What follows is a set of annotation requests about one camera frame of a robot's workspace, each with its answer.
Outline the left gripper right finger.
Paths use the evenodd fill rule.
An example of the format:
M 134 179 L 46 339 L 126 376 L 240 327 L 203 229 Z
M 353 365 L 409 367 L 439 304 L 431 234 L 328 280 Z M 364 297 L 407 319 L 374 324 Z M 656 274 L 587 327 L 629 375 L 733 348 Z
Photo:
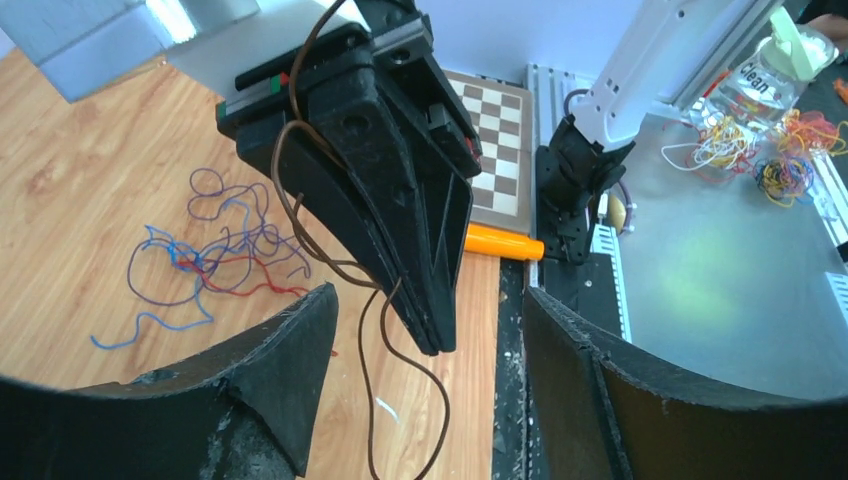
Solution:
M 843 479 L 847 402 L 731 385 L 658 358 L 538 288 L 528 377 L 555 479 Z

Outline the orange cylinder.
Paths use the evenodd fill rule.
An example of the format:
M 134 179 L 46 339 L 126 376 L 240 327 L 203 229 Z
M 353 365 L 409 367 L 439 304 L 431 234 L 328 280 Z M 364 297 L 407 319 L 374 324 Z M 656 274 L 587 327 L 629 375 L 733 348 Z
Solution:
M 467 228 L 464 250 L 517 261 L 538 261 L 544 255 L 545 245 L 526 235 L 471 223 Z

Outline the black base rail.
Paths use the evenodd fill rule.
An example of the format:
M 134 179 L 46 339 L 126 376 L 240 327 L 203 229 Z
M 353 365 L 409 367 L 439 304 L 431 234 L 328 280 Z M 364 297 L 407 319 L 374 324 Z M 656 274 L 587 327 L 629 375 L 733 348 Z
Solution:
M 502 261 L 492 478 L 632 478 L 593 339 L 624 334 L 614 266 L 547 259 L 531 288 L 524 263 Z

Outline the clear cleaner bottle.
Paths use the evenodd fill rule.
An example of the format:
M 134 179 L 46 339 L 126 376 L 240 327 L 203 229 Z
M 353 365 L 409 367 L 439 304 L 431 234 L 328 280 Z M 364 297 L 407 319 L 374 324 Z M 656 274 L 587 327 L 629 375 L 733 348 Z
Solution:
M 784 7 L 770 16 L 771 34 L 690 110 L 698 129 L 728 120 L 751 135 L 777 125 L 816 76 L 838 57 L 834 43 L 796 24 Z

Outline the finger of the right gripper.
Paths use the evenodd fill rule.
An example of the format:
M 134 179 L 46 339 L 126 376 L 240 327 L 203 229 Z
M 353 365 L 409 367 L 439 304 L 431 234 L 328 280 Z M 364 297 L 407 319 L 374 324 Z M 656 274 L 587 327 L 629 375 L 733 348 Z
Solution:
M 285 123 L 273 143 L 262 138 L 269 131 L 262 123 L 248 133 L 246 158 L 240 157 L 240 143 L 236 141 L 238 157 L 263 175 L 277 177 L 285 192 L 303 201 L 391 297 L 406 326 L 396 307 L 401 284 L 398 257 L 390 250 L 390 230 L 385 221 L 392 203 L 388 175 L 393 167 L 388 172 L 374 167 L 350 169 L 324 148 L 320 138 L 309 136 L 313 130 L 304 122 Z
M 473 129 L 431 56 L 392 68 L 381 94 L 395 122 L 385 216 L 401 281 L 397 310 L 423 353 L 456 348 L 456 284 L 473 195 Z

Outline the wooden chessboard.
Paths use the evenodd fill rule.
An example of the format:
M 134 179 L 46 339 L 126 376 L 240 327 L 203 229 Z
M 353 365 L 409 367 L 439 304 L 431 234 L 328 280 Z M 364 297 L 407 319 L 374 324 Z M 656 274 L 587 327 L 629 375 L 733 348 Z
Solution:
M 481 144 L 482 172 L 471 179 L 471 221 L 531 233 L 534 98 L 522 87 L 448 71 Z

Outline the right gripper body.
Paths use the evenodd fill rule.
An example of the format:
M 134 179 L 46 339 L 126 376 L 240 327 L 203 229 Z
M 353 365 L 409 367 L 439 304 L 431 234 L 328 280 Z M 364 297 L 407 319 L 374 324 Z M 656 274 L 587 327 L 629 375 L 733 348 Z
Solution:
M 430 18 L 412 1 L 355 1 L 364 25 L 326 24 L 314 40 L 241 72 L 217 107 L 218 131 L 240 143 L 266 123 L 273 143 L 300 120 L 350 169 L 408 166 L 419 178 L 481 171 L 481 141 L 433 54 Z

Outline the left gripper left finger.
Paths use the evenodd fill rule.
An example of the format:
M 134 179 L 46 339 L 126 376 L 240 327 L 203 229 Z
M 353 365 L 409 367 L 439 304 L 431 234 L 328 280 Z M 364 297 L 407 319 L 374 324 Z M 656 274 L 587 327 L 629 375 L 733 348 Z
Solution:
M 337 318 L 327 283 L 263 323 L 126 384 L 58 391 L 3 378 L 1 475 L 304 476 Z

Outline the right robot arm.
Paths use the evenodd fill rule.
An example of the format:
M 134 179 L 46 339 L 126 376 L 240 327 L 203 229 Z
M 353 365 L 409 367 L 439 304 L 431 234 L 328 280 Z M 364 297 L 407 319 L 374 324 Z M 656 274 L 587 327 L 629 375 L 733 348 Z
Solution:
M 226 77 L 219 132 L 270 178 L 287 211 L 301 200 L 351 253 L 342 277 L 384 291 L 421 352 L 456 347 L 455 289 L 481 172 L 481 136 L 433 54 L 411 1 L 334 1 L 274 20 L 270 53 Z M 715 1 L 647 1 L 544 152 L 553 207 L 580 217 L 623 171 L 673 66 L 717 16 Z

